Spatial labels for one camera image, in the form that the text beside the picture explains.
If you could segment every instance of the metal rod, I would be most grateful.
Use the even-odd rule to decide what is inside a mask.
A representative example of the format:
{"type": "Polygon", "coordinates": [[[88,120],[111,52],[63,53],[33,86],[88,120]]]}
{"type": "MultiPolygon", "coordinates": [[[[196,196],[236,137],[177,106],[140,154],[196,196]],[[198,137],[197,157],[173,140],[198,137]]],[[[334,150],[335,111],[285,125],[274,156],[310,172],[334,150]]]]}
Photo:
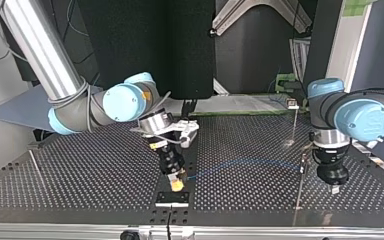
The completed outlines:
{"type": "Polygon", "coordinates": [[[1,15],[49,99],[61,100],[81,89],[84,80],[68,58],[40,1],[7,0],[1,15]]]}
{"type": "Polygon", "coordinates": [[[34,165],[34,168],[40,172],[40,168],[39,168],[39,165],[37,164],[36,162],[36,158],[34,156],[34,153],[33,153],[33,150],[29,149],[29,154],[30,154],[30,158],[32,159],[33,161],[33,165],[34,165]]]}

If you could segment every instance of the perforated table surface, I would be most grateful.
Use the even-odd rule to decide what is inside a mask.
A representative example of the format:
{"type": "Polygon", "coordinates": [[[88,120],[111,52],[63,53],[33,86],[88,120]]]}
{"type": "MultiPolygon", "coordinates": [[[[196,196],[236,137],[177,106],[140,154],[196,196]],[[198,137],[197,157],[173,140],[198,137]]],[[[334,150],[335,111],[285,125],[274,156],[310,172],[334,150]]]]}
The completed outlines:
{"type": "Polygon", "coordinates": [[[113,124],[61,136],[0,170],[0,222],[192,226],[384,227],[384,170],[351,148],[349,182],[331,195],[312,163],[295,209],[308,153],[309,121],[294,115],[198,117],[183,151],[189,207],[157,208],[169,189],[146,140],[113,124]]]}

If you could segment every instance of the end effector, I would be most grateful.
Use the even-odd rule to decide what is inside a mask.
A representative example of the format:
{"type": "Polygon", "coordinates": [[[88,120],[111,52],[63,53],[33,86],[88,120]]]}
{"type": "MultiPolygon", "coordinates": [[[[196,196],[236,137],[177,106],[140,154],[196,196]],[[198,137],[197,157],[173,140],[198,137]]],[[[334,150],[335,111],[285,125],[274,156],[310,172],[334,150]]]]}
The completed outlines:
{"type": "Polygon", "coordinates": [[[336,78],[322,79],[308,86],[313,158],[317,176],[329,185],[343,185],[349,172],[343,160],[352,139],[361,142],[384,138],[384,89],[344,92],[336,78]]]}

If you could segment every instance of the metal frame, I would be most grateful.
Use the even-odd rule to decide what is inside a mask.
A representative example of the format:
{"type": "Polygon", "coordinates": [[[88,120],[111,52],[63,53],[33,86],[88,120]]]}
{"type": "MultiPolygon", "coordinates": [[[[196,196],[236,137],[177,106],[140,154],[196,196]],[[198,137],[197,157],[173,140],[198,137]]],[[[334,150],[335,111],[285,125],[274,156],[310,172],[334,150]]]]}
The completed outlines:
{"type": "MultiPolygon", "coordinates": [[[[141,240],[166,239],[166,226],[0,224],[0,239],[119,239],[123,231],[138,232],[141,240]]],[[[384,239],[384,229],[369,228],[238,228],[170,227],[174,239],[384,239]]]]}
{"type": "MultiPolygon", "coordinates": [[[[274,8],[291,25],[294,25],[295,9],[299,2],[297,0],[229,0],[223,9],[213,21],[211,35],[221,36],[233,23],[235,23],[249,9],[267,5],[274,8]]],[[[305,32],[312,23],[311,19],[299,5],[296,16],[295,29],[299,32],[305,32]]]]}

